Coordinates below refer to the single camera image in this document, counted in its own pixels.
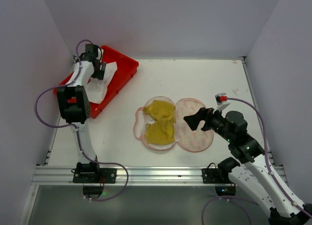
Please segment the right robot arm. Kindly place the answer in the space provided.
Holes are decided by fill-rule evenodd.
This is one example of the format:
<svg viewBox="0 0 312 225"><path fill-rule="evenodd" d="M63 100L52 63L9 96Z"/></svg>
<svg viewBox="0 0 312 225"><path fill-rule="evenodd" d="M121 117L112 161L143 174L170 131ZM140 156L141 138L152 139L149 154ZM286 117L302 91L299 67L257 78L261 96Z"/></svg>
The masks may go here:
<svg viewBox="0 0 312 225"><path fill-rule="evenodd" d="M184 121L195 131L201 121L202 131L214 131L228 141L231 157L215 170L221 181L236 184L268 215L271 225L303 225L312 218L312 206L300 200L281 179L269 162L264 149L248 134L242 113L201 108Z"/></svg>

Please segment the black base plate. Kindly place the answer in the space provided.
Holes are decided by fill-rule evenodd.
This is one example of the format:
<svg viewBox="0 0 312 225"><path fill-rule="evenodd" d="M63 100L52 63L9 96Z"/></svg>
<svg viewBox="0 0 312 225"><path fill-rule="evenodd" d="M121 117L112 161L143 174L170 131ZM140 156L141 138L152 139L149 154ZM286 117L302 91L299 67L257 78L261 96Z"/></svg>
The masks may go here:
<svg viewBox="0 0 312 225"><path fill-rule="evenodd" d="M203 168L201 173L204 184L229 184L231 182L226 172L218 168Z"/></svg>
<svg viewBox="0 0 312 225"><path fill-rule="evenodd" d="M114 184L117 176L117 169L101 168L96 163L82 164L79 162L71 172L74 174L73 183L81 184Z"/></svg>

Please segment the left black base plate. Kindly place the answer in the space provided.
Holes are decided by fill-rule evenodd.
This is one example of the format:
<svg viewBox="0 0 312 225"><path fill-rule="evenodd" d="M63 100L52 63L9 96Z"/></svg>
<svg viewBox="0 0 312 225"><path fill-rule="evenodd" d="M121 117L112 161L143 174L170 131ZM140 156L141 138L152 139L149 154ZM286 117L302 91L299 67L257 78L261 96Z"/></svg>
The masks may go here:
<svg viewBox="0 0 312 225"><path fill-rule="evenodd" d="M81 184L114 184L117 176L117 169L101 168L96 163L82 164L79 162L71 172L74 174L73 183Z"/></svg>

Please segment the red plastic tray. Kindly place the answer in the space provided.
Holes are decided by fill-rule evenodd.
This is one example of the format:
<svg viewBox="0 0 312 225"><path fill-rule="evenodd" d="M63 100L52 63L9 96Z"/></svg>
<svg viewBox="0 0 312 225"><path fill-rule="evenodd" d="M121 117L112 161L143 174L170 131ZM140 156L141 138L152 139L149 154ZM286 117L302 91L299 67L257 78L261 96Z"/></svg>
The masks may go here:
<svg viewBox="0 0 312 225"><path fill-rule="evenodd" d="M108 85L108 91L104 100L100 104L90 102L91 116L95 119L104 108L112 101L112 99L121 91L121 89L128 83L128 81L136 74L139 63L128 56L108 47L99 46L103 50L103 57L101 62L117 63L117 71L111 83ZM67 76L60 84L59 87L66 85L71 78L73 72Z"/></svg>

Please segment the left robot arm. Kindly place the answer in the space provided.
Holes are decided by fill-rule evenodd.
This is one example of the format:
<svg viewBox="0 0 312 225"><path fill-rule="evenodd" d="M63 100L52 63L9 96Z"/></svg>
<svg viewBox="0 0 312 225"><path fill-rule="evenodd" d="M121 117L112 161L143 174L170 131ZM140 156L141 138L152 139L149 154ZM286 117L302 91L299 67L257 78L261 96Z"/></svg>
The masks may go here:
<svg viewBox="0 0 312 225"><path fill-rule="evenodd" d="M85 42L85 52L77 54L74 72L68 83L56 89L60 115L71 126L78 151L75 176L99 173L88 129L91 106L85 87L90 78L103 80L106 66L101 62L103 50L89 40Z"/></svg>

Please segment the aluminium front rail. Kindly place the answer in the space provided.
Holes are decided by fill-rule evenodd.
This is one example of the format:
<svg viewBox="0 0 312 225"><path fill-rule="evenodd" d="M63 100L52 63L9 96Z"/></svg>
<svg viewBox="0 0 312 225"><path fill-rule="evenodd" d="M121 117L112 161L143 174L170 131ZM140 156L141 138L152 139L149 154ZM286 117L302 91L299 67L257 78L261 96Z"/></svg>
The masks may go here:
<svg viewBox="0 0 312 225"><path fill-rule="evenodd" d="M123 186L129 174L128 186L201 186L203 167L121 167L117 169L116 186ZM73 166L37 166L32 185L73 185Z"/></svg>

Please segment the yellow bra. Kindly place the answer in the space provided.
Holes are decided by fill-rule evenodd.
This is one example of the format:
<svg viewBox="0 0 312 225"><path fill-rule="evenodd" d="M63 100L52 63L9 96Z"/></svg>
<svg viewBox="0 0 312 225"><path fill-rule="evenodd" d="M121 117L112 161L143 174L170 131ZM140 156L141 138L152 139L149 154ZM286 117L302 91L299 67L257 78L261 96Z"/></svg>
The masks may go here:
<svg viewBox="0 0 312 225"><path fill-rule="evenodd" d="M147 143L168 145L175 141L175 106L172 103L154 100L143 112L154 120L146 127Z"/></svg>

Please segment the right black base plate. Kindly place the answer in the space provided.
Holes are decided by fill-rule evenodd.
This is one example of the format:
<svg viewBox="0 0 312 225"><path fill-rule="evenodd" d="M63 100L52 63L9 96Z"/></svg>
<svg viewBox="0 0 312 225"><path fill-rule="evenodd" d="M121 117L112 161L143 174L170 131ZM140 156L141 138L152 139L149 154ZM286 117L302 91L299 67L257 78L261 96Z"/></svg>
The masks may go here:
<svg viewBox="0 0 312 225"><path fill-rule="evenodd" d="M203 168L201 173L204 184L229 184L231 182L226 172L218 168Z"/></svg>

